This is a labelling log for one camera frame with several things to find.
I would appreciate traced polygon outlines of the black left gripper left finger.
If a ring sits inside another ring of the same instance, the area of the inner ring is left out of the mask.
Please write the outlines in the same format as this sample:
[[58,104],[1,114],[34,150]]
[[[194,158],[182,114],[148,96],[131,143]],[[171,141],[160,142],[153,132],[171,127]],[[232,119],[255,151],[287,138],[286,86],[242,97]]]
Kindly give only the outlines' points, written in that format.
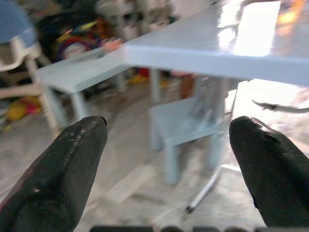
[[88,116],[66,127],[1,202],[1,231],[74,231],[106,142],[107,122],[102,116]]

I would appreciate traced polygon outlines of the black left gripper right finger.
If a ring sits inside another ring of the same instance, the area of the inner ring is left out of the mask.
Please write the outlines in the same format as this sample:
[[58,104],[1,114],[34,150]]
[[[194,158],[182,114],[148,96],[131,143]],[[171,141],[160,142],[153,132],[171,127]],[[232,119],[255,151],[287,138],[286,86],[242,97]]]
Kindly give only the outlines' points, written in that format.
[[265,225],[308,228],[308,157],[286,135],[250,116],[230,122],[229,142]]

